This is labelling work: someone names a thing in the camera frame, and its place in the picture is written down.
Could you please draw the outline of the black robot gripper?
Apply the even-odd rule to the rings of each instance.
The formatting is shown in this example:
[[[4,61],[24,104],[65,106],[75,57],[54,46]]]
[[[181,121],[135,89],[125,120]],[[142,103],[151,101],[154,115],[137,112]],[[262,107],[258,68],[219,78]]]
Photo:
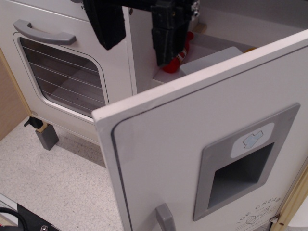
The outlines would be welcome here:
[[[110,50],[126,37],[122,6],[151,11],[152,39],[159,67],[183,50],[190,16],[200,15],[199,0],[83,0],[99,43]]]

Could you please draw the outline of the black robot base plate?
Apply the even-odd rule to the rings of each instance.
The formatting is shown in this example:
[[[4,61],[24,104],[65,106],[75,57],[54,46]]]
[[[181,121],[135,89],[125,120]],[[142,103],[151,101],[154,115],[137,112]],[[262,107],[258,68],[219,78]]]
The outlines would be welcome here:
[[[29,231],[59,231],[57,227],[17,204],[17,212],[25,219]]]

